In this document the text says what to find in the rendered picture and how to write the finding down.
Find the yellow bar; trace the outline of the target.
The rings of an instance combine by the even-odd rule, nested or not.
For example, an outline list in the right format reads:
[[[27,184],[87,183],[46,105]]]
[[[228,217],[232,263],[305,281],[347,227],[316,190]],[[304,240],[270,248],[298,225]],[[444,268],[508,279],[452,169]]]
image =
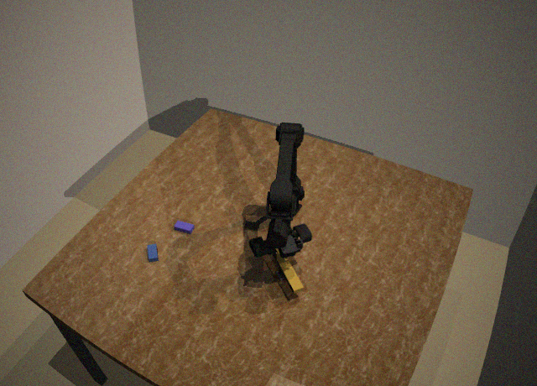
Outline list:
[[[277,264],[279,266],[279,268],[281,269],[281,271],[283,272],[284,274],[284,278],[286,280],[286,282],[288,283],[289,287],[292,289],[293,293],[298,293],[300,291],[303,290],[303,284],[301,283],[301,281],[299,280],[296,272],[293,270],[291,264],[289,263],[289,259],[288,257],[286,258],[281,258],[280,257],[280,253],[279,253],[279,249],[276,248],[277,250]]]

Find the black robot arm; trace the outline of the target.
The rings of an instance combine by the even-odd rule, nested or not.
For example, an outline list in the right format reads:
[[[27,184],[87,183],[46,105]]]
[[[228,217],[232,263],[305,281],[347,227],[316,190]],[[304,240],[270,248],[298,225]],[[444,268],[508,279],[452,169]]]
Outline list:
[[[302,207],[299,201],[305,198],[304,187],[297,176],[297,148],[304,136],[300,123],[281,123],[276,128],[279,160],[276,179],[267,195],[265,218],[271,219],[266,242],[270,247],[279,249],[281,258],[295,256],[303,248],[302,240],[289,233],[289,227]],[[270,212],[269,204],[273,208]]]

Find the purple rectangular block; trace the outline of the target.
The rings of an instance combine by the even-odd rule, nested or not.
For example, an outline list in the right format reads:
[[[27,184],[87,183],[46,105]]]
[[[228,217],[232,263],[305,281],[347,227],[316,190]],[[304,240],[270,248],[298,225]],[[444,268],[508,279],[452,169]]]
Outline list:
[[[180,221],[177,221],[175,223],[175,230],[177,231],[181,231],[181,232],[187,232],[189,234],[191,234],[194,230],[194,225],[193,224],[189,224],[189,223],[186,223],[186,222],[180,222]]]

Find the blue rectangular block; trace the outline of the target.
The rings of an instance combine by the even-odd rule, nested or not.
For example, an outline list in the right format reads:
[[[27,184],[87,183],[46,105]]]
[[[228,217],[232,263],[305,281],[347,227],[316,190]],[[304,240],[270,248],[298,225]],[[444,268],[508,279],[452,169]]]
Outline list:
[[[158,250],[157,250],[157,244],[151,244],[147,245],[148,253],[149,253],[149,262],[153,261],[159,261],[158,259]]]

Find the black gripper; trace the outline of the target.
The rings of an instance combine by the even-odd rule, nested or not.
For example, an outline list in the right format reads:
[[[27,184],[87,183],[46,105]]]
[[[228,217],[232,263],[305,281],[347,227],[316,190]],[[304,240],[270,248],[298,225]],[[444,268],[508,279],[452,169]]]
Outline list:
[[[300,237],[303,243],[311,241],[311,238],[312,238],[311,232],[305,224],[301,224],[299,226],[294,227],[294,230],[291,229],[291,224],[290,224],[289,233],[291,232],[293,233],[294,237],[296,237],[297,239],[299,239]],[[272,254],[274,259],[277,260],[276,248],[270,247],[267,244],[266,240],[263,240],[261,236],[250,239],[249,247],[251,248],[255,258],[265,256],[266,254],[268,255]]]

